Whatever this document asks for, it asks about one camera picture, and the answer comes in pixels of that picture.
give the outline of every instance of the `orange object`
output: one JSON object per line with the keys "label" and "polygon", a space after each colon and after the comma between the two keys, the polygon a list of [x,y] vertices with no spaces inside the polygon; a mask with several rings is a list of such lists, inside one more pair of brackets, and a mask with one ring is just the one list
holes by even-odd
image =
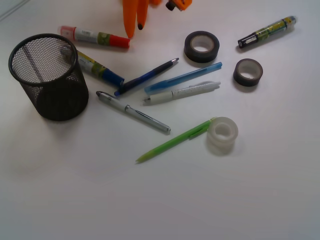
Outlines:
{"label": "orange object", "polygon": [[135,33],[138,3],[139,0],[122,0],[124,28],[129,38]]}
{"label": "orange object", "polygon": [[162,0],[150,0],[150,3],[153,5],[159,5],[162,2]]}
{"label": "orange object", "polygon": [[139,0],[138,8],[136,11],[139,30],[142,30],[145,26],[147,20],[148,4],[149,0]]}
{"label": "orange object", "polygon": [[173,10],[177,7],[180,11],[186,10],[192,4],[192,0],[169,0],[166,7],[169,10]]}

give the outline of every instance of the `tape roll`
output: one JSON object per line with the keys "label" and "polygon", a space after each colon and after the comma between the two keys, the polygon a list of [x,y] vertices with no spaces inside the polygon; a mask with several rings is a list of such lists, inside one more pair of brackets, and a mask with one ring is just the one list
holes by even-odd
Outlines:
{"label": "tape roll", "polygon": [[189,34],[184,42],[184,53],[196,63],[208,63],[216,59],[220,43],[218,38],[207,31],[195,31]]}
{"label": "tape roll", "polygon": [[253,87],[257,85],[264,74],[264,70],[260,63],[256,60],[246,58],[239,61],[234,69],[234,80],[245,87]]}
{"label": "tape roll", "polygon": [[221,116],[215,118],[209,126],[208,138],[218,148],[228,148],[238,137],[237,124],[230,118]]}

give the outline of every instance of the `light blue pen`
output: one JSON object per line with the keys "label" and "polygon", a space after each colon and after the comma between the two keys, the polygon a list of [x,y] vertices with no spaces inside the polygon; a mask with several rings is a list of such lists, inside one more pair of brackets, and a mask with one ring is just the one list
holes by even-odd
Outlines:
{"label": "light blue pen", "polygon": [[164,81],[155,83],[153,85],[147,86],[144,88],[144,91],[148,95],[150,95],[154,92],[161,91],[163,89],[166,89],[166,88],[181,84],[183,82],[186,82],[190,79],[194,79],[194,78],[200,77],[202,75],[211,73],[215,70],[219,70],[219,69],[221,69],[221,67],[222,67],[222,62],[218,62],[218,63],[213,64],[211,66],[207,66],[207,67],[204,67],[204,68],[192,71],[192,72],[188,72],[188,73],[180,75],[180,76],[176,76],[176,77],[171,78],[169,80],[164,80]]}

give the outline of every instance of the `blue cap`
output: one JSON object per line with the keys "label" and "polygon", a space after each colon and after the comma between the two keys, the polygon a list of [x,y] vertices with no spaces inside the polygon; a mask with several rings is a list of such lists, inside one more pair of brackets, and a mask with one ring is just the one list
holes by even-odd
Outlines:
{"label": "blue cap", "polygon": [[120,77],[119,75],[115,74],[113,71],[110,71],[108,68],[104,70],[102,74],[102,79],[105,80],[107,83],[111,83],[118,88],[120,88],[123,84],[125,79]]}

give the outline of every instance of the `dark blue pen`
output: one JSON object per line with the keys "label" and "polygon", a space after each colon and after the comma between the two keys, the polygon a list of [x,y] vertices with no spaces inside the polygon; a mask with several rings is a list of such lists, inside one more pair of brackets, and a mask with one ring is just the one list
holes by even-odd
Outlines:
{"label": "dark blue pen", "polygon": [[142,84],[145,81],[153,78],[154,76],[162,73],[164,70],[167,70],[178,60],[179,60],[179,58],[168,61],[165,64],[162,64],[161,66],[158,66],[157,68],[146,73],[145,75],[142,75],[136,79],[133,79],[131,81],[126,82],[125,84],[122,85],[122,87],[118,91],[114,92],[114,95],[119,96],[121,94],[124,94],[125,92],[129,91],[130,89],[134,88],[135,86],[138,86],[139,84]]}

